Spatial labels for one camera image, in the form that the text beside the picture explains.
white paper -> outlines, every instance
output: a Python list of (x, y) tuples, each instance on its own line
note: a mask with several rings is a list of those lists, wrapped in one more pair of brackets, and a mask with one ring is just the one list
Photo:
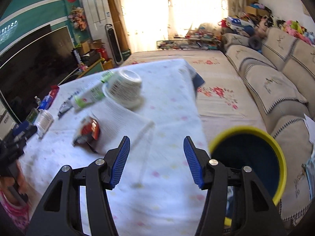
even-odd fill
[(309, 138), (309, 141), (314, 144), (315, 143), (315, 122), (310, 118), (308, 117), (307, 115), (305, 115), (305, 125), (306, 125), (306, 128), (308, 129), (308, 133), (310, 135), (310, 138)]

black tv screen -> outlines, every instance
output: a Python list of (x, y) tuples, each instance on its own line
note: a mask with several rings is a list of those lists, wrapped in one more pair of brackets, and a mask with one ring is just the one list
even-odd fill
[(14, 115), (24, 121), (51, 85), (78, 68), (67, 27), (52, 31), (27, 45), (0, 67), (0, 91)]

metal screw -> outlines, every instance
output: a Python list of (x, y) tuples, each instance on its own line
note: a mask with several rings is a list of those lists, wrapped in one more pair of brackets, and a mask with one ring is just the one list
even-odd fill
[(98, 166), (101, 166), (105, 163), (105, 161), (103, 159), (98, 159), (95, 161), (95, 164), (98, 165)]
[(214, 160), (214, 159), (211, 159), (210, 161), (209, 161), (209, 164), (210, 165), (212, 165), (212, 166), (216, 166), (216, 165), (218, 165), (218, 161), (217, 160)]
[(70, 169), (70, 166), (68, 166), (68, 165), (65, 165), (65, 166), (63, 166), (63, 167), (61, 168), (61, 170), (62, 170), (63, 172), (67, 172), (67, 171), (69, 171), (69, 169)]
[(244, 170), (245, 172), (247, 172), (247, 173), (252, 172), (252, 168), (249, 167), (249, 166), (245, 166), (245, 167), (243, 168), (243, 170)]

floral bedsheet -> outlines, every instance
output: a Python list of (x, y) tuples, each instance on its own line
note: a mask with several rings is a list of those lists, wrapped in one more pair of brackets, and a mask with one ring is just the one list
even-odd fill
[(138, 52), (122, 66), (172, 58), (185, 59), (205, 80), (205, 84), (197, 90), (196, 105), (208, 142), (221, 131), (236, 125), (251, 125), (266, 130), (251, 94), (220, 51)]

yellow rim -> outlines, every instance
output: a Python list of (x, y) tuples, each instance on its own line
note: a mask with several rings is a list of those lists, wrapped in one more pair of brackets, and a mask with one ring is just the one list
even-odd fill
[[(209, 144), (210, 153), (212, 154), (213, 151), (218, 147), (218, 145), (222, 143), (225, 139), (238, 134), (253, 134), (257, 137), (260, 137), (261, 139), (265, 140), (275, 152), (279, 164), (279, 183), (277, 191), (274, 197), (272, 198), (272, 201), (275, 205), (277, 205), (285, 189), (285, 184), (287, 181), (287, 165), (280, 146), (278, 145), (276, 140), (274, 140), (267, 132), (252, 126), (232, 127), (226, 131), (221, 132), (214, 138), (213, 141), (211, 141), (211, 143)], [(231, 226), (231, 223), (232, 220), (230, 218), (225, 218), (224, 221), (225, 225)]]

